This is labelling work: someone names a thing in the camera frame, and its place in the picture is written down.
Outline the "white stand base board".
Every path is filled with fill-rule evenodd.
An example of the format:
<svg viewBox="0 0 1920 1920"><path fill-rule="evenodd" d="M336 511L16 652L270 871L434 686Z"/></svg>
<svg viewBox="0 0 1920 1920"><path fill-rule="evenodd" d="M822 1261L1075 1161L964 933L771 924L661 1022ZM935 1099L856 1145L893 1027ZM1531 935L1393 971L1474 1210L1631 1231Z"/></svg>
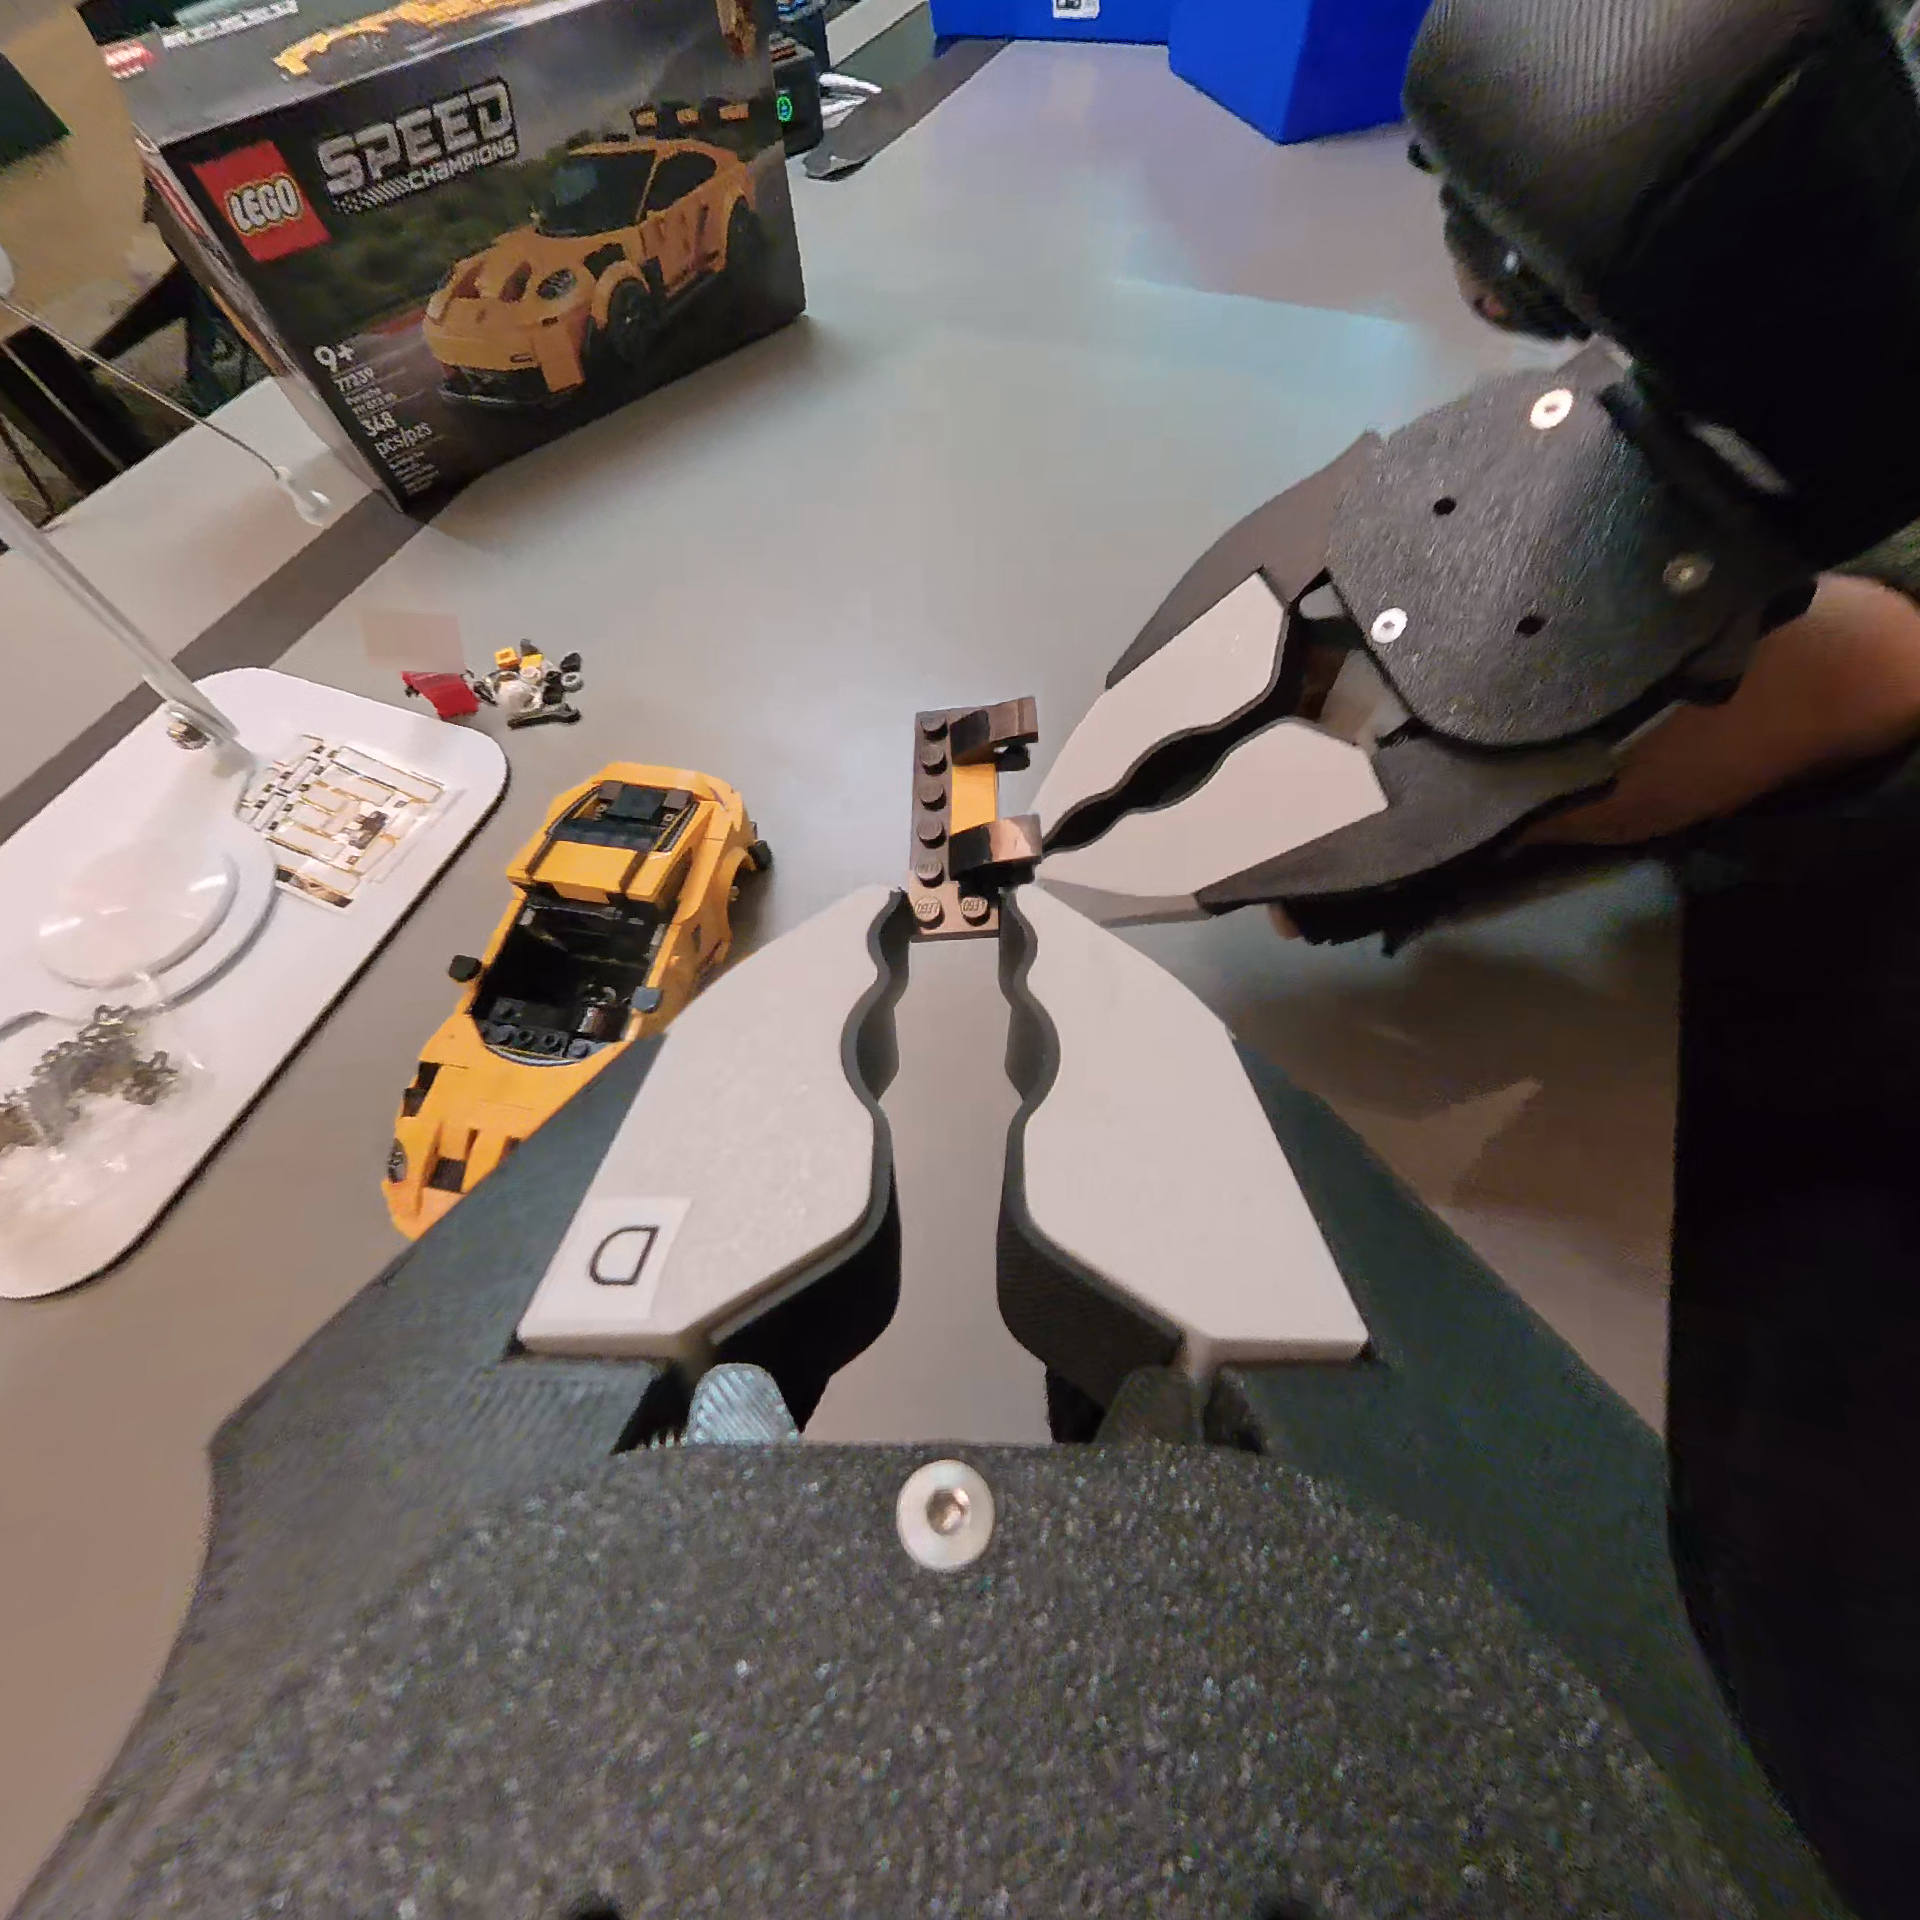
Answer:
<svg viewBox="0 0 1920 1920"><path fill-rule="evenodd" d="M210 990L160 1011L175 1022L181 1040L204 1059L209 1086L196 1105L167 1124L163 1145L137 1161L120 1191L68 1215L2 1215L6 1298L42 1298L84 1285L147 1235L507 787L507 758L484 730L449 726L267 667L234 667L196 690L236 724L249 752L248 765L234 765L210 750L183 750L169 733L169 717L156 708L2 840L2 1084L30 1071L49 1040L98 1007L47 981L24 946L34 912L107 851L160 835L249 832L234 814L236 795L296 733L343 738L449 779L454 795L446 814L413 840L402 866L350 912L274 890L270 918L248 957Z"/></svg>

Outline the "person's dark clothed torso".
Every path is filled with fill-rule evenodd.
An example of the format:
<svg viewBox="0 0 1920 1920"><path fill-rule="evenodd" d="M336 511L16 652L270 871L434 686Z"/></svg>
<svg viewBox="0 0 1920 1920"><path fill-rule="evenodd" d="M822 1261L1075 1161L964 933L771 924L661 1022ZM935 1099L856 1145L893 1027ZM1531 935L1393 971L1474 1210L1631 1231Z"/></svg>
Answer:
<svg viewBox="0 0 1920 1920"><path fill-rule="evenodd" d="M1669 1542L1767 1786L1916 1917L1916 890L1684 861Z"/></svg>

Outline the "person's right hand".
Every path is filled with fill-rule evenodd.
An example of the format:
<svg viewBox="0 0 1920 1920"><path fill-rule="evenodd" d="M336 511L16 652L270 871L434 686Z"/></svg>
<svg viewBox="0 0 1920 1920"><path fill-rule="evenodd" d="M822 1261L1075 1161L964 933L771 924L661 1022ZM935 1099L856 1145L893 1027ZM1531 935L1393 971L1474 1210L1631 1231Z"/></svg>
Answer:
<svg viewBox="0 0 1920 1920"><path fill-rule="evenodd" d="M1823 574L1714 707L1673 707L1618 757L1606 795L1536 822L1542 846L1643 846L1784 787L1916 740L1916 604Z"/></svg>

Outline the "bag of small lego parts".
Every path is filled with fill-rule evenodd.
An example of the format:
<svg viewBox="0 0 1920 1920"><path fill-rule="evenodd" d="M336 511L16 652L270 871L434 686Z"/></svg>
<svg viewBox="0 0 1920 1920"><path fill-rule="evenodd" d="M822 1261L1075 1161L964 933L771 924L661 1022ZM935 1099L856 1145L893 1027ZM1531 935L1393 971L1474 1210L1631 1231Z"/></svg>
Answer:
<svg viewBox="0 0 1920 1920"><path fill-rule="evenodd" d="M98 1004L2 1084L2 1215L68 1215L120 1191L204 1086L169 1018Z"/></svg>

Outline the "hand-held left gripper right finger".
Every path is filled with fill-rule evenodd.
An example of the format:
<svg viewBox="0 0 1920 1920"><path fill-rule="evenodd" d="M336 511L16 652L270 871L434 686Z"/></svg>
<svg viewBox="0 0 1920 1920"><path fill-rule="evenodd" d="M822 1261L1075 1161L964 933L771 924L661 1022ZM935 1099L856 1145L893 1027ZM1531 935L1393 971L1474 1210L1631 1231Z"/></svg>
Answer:
<svg viewBox="0 0 1920 1920"><path fill-rule="evenodd" d="M1056 895L1013 895L1018 1094L997 1312L1048 1370L1343 1367L1370 1326L1227 1027Z"/></svg>

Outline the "pile of small lego pieces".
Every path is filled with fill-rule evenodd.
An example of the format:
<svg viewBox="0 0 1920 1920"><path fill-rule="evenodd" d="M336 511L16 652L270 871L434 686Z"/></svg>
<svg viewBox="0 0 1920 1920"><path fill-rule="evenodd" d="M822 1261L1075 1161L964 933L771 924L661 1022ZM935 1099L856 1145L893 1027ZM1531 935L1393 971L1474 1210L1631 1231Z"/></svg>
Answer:
<svg viewBox="0 0 1920 1920"><path fill-rule="evenodd" d="M507 730L575 726L582 720L582 652L549 657L529 641L504 646L484 671L470 671L464 686Z"/></svg>

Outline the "black yellow lego plate assembly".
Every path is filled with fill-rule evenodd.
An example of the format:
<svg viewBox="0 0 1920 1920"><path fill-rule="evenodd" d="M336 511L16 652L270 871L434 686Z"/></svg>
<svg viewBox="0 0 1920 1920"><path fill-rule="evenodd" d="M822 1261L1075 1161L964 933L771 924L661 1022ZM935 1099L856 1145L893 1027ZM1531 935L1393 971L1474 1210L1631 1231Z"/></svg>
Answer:
<svg viewBox="0 0 1920 1920"><path fill-rule="evenodd" d="M917 938L997 935L1007 894L1035 880L1044 831L1003 810L1003 779L1029 765L1037 733L1035 697L917 712L903 881Z"/></svg>

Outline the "round wooden table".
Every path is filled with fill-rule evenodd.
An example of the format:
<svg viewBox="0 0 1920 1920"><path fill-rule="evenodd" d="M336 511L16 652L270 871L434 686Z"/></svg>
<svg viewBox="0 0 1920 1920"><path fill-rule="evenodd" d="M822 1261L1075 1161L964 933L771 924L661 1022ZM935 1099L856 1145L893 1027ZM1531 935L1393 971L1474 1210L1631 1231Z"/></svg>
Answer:
<svg viewBox="0 0 1920 1920"><path fill-rule="evenodd" d="M2 4L2 339L95 350L173 264L101 45L68 4Z"/></svg>

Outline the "yellow lego car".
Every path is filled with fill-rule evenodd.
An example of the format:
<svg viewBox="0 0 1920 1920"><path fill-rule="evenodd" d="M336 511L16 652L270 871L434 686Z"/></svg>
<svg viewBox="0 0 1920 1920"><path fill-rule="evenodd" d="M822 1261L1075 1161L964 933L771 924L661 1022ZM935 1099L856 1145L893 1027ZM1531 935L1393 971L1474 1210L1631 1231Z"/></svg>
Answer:
<svg viewBox="0 0 1920 1920"><path fill-rule="evenodd" d="M451 1014L397 1099L380 1197L420 1239L620 1052L722 971L771 851L720 778L610 764L507 866L507 914L449 965Z"/></svg>

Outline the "lego set box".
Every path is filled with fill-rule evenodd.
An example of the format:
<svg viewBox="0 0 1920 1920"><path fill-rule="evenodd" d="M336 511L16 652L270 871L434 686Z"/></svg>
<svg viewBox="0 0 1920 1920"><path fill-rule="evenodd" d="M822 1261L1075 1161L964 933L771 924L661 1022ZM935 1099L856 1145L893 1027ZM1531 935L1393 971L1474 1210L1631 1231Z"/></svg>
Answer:
<svg viewBox="0 0 1920 1920"><path fill-rule="evenodd" d="M109 44L169 250L397 510L806 314L777 4L210 4Z"/></svg>

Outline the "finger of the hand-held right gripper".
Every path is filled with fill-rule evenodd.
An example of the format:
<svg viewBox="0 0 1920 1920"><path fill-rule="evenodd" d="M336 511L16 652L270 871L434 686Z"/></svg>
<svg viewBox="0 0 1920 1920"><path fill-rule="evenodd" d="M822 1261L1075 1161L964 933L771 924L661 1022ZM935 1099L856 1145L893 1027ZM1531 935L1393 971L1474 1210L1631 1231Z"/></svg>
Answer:
<svg viewBox="0 0 1920 1920"><path fill-rule="evenodd" d="M1284 628L1284 601L1262 574L1244 574L1130 664L1075 720L1042 779L1035 805L1044 851L1087 846L1123 814L1197 787L1273 702Z"/></svg>
<svg viewBox="0 0 1920 1920"><path fill-rule="evenodd" d="M1187 799L1127 810L1075 851L1044 858L1064 899L1200 899L1213 881L1388 813L1366 750L1309 724L1238 740Z"/></svg>

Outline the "labelled blue storage bin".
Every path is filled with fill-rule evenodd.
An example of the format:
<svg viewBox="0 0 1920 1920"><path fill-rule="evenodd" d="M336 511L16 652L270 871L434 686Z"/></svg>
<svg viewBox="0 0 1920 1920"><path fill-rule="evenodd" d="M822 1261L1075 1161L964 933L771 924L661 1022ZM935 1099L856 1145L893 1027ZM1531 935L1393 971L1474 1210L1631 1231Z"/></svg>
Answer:
<svg viewBox="0 0 1920 1920"><path fill-rule="evenodd" d="M929 4L931 31L949 38L1058 38L1164 45L1173 4Z"/></svg>

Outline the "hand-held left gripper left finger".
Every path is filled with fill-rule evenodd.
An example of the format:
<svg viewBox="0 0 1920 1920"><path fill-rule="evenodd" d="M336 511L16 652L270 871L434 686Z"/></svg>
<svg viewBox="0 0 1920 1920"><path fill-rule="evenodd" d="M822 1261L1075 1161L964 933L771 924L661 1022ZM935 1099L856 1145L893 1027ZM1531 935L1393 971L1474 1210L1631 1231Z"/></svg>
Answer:
<svg viewBox="0 0 1920 1920"><path fill-rule="evenodd" d="M515 1324L527 1357L703 1370L881 1228L910 906L861 885L661 1037Z"/></svg>

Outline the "clear stand rod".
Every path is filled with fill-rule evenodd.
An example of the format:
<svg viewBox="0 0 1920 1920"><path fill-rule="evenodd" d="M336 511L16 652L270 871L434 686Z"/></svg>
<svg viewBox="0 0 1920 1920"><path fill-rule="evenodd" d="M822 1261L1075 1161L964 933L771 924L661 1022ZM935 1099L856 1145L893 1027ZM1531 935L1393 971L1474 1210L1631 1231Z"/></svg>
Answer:
<svg viewBox="0 0 1920 1920"><path fill-rule="evenodd" d="M210 750L234 765L249 752L236 724L200 697L200 690L160 652L156 641L101 592L58 547L2 495L2 547L30 561L68 601L73 601L135 659L137 678L156 691L169 733L183 750Z"/></svg>

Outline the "round clear lens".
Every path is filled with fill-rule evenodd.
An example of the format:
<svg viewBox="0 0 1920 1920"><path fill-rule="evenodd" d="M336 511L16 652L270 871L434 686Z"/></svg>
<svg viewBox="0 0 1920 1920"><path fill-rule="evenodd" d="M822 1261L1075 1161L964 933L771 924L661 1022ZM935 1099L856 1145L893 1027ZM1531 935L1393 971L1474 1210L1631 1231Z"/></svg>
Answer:
<svg viewBox="0 0 1920 1920"><path fill-rule="evenodd" d="M230 973L274 902L274 854L249 832L107 851L34 912L24 957L87 1004L173 1007Z"/></svg>

